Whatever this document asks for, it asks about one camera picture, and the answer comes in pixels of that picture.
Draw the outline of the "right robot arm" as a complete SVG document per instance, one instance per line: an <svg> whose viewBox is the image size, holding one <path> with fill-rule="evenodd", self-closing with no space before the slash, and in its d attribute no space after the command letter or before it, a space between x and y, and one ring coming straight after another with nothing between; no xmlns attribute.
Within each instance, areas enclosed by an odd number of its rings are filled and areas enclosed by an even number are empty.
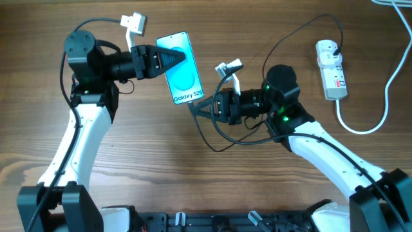
<svg viewBox="0 0 412 232"><path fill-rule="evenodd" d="M411 231L411 178L400 169L386 172L343 146L303 108L299 94L294 69L278 64L260 89L236 93L217 87L189 109L213 124L266 115L270 140L309 161L338 187L348 206L318 202L306 211L306 231Z"/></svg>

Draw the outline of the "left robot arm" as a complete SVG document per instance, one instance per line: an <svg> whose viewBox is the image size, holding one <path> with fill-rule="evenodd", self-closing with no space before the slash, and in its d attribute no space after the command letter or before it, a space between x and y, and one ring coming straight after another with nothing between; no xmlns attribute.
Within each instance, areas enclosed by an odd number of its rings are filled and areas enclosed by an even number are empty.
<svg viewBox="0 0 412 232"><path fill-rule="evenodd" d="M118 83L151 79L180 64L185 54L153 45L123 52L86 30L74 30L64 43L62 63L73 70L64 98L70 121L51 164L35 186L22 187L17 207L25 231L140 231L145 223L133 206L99 209L89 191L91 171L103 137L112 125L120 95Z"/></svg>

